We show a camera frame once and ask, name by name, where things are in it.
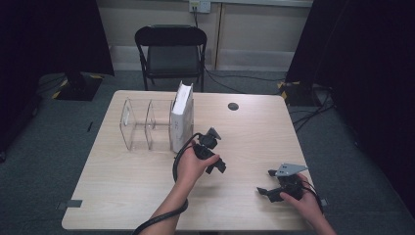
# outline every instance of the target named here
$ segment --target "hand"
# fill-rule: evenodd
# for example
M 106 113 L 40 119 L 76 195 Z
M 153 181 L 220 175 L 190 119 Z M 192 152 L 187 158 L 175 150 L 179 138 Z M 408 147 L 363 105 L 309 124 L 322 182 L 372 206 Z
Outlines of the hand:
M 309 189 L 310 185 L 308 184 L 307 177 L 300 173 L 298 176 L 303 181 L 302 186 Z M 327 219 L 324 217 L 324 214 L 321 212 L 314 195 L 307 190 L 302 191 L 303 195 L 299 201 L 284 192 L 280 193 L 280 197 L 293 206 L 301 214 L 301 216 L 314 227 L 317 234 L 336 234 Z
M 192 141 L 183 156 L 180 159 L 179 166 L 177 168 L 177 182 L 185 183 L 187 185 L 193 185 L 204 173 L 205 169 L 219 160 L 219 155 L 214 155 L 206 160 L 200 160 L 196 157 L 193 151 L 193 145 L 195 142 Z

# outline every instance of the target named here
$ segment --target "chair seat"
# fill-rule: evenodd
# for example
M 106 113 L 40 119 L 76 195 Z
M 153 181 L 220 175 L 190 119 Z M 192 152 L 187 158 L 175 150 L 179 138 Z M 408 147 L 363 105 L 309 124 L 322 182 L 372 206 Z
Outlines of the chair seat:
M 192 77 L 200 73 L 199 51 L 196 46 L 151 46 L 147 61 L 149 78 Z

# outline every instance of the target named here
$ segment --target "wall socket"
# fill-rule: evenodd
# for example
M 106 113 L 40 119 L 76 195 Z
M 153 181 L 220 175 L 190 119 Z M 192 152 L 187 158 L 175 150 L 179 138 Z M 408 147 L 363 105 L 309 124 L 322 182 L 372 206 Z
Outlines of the wall socket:
M 210 13 L 210 2 L 209 1 L 189 1 L 189 12 L 193 13 L 194 9 L 198 13 Z

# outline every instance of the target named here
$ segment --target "book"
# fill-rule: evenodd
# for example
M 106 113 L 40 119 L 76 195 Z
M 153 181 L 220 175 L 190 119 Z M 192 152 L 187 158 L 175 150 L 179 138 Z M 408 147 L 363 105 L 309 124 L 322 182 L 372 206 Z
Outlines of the book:
M 193 135 L 193 83 L 180 82 L 171 109 L 170 138 L 172 150 L 178 153 Z

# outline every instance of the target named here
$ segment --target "light wood tabletop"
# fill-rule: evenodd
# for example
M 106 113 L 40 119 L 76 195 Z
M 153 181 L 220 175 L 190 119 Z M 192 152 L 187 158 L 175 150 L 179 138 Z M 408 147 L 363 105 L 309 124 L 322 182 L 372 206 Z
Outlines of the light wood tabletop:
M 109 105 L 72 195 L 80 208 L 68 208 L 69 230 L 134 230 L 163 201 L 174 184 L 170 151 L 128 151 L 119 121 L 130 99 L 173 100 L 175 92 L 117 91 Z M 270 231 L 311 229 L 284 202 L 270 203 L 256 187 L 274 189 L 268 175 L 282 163 L 306 165 L 284 100 L 279 96 L 194 93 L 194 130 L 212 126 L 221 140 L 213 151 L 226 163 L 204 174 L 189 196 L 177 230 Z M 228 109 L 229 103 L 239 106 Z M 308 170 L 302 172 L 311 182 Z

